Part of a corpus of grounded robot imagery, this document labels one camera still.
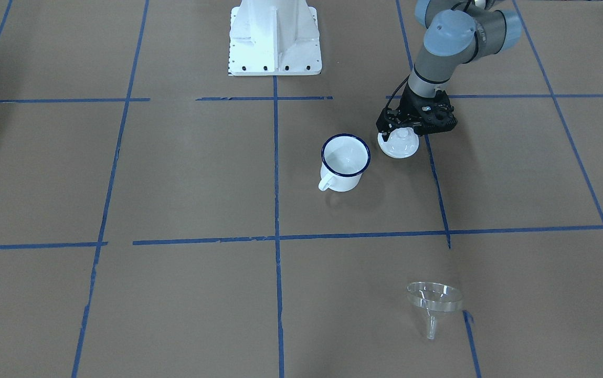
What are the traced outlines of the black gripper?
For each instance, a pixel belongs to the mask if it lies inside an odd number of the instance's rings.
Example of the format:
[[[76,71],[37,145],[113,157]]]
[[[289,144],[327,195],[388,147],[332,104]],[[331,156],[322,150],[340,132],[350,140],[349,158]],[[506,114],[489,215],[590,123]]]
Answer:
[[[445,104],[445,91],[437,90],[431,98],[428,98],[414,93],[410,87],[405,87],[399,109],[405,115],[413,117],[422,127],[440,127],[446,124],[446,114],[439,106]],[[390,126],[381,129],[383,143],[387,143],[391,133]]]

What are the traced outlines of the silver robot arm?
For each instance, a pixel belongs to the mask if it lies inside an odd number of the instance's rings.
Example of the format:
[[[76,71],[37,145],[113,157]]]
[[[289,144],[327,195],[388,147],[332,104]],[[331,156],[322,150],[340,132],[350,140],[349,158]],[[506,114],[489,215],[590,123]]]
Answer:
[[[492,10],[474,1],[419,1],[416,20],[425,28],[422,46],[408,77],[398,86],[399,105],[385,106],[376,120],[387,142],[398,129],[424,136],[457,126],[446,88],[455,69],[515,46],[522,24],[512,10]]]

